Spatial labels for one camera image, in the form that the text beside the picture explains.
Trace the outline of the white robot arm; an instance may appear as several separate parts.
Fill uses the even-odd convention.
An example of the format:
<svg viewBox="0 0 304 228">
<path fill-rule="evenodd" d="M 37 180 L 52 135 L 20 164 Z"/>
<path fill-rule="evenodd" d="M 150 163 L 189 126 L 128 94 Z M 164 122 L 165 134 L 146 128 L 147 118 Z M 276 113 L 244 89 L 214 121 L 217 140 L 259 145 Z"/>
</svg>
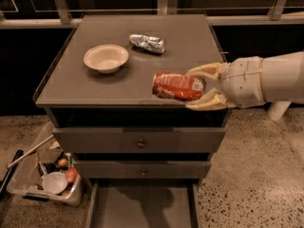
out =
<svg viewBox="0 0 304 228">
<path fill-rule="evenodd" d="M 238 58 L 231 63 L 194 67 L 189 76 L 206 81 L 207 90 L 186 107 L 195 111 L 249 108 L 271 102 L 304 101 L 304 52 L 269 58 Z"/>
</svg>

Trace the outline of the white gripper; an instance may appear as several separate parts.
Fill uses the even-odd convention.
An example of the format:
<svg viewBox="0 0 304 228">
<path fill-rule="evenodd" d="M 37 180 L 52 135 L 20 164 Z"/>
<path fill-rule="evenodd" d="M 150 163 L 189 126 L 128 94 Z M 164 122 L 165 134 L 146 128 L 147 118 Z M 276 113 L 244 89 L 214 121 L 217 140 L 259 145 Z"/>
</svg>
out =
<svg viewBox="0 0 304 228">
<path fill-rule="evenodd" d="M 230 63 L 211 63 L 189 69 L 189 76 L 222 81 L 224 94 L 212 88 L 198 100 L 188 102 L 185 106 L 195 111 L 213 111 L 225 108 L 248 108 L 264 105 L 260 85 L 260 57 L 238 58 Z"/>
</svg>

